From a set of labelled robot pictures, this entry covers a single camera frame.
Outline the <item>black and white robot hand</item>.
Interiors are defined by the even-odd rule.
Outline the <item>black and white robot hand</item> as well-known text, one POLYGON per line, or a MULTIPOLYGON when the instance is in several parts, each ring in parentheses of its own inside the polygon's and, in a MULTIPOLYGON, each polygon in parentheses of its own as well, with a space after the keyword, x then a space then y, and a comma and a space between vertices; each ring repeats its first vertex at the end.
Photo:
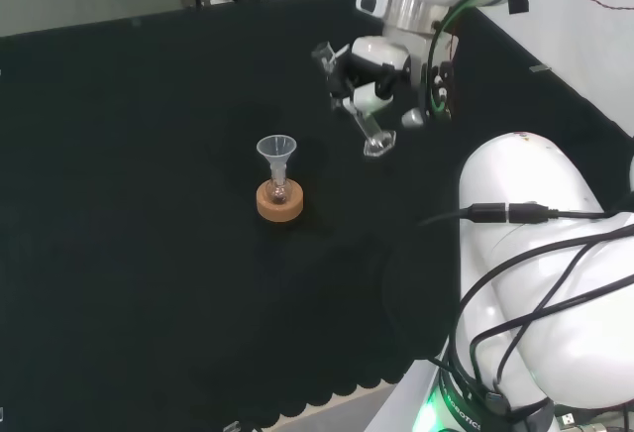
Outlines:
POLYGON ((385 37, 359 37, 337 51, 326 44, 314 57, 335 107, 366 126, 391 104, 396 88, 420 80, 409 51, 385 37))

